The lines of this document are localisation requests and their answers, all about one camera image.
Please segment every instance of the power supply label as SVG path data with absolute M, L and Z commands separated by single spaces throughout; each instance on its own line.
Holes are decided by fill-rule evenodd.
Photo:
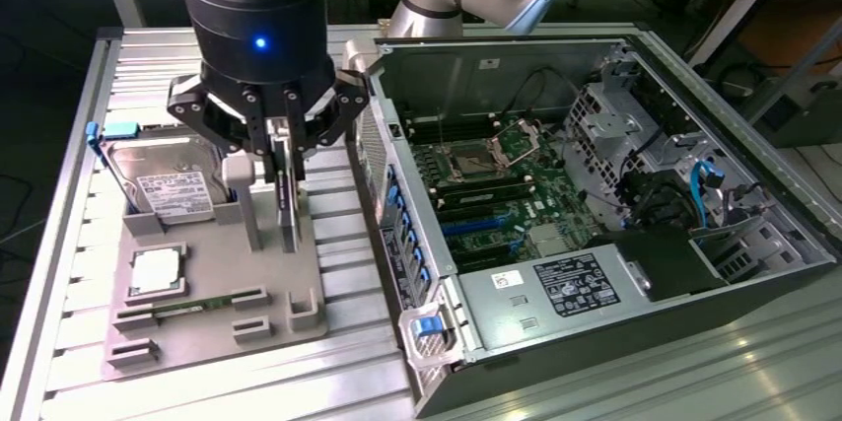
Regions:
M 619 295 L 592 253 L 534 266 L 555 313 L 579 315 L 619 303 Z
M 213 209 L 201 172 L 139 176 L 137 182 L 157 217 L 188 216 Z

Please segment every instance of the motherboard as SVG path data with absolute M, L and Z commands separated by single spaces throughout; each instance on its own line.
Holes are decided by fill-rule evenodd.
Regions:
M 463 272 L 575 250 L 604 231 L 564 172 L 554 147 L 559 139 L 538 120 L 490 120 L 491 136 L 468 138 L 466 130 L 487 128 L 466 124 L 454 127 L 459 133 L 419 134 L 412 145 Z

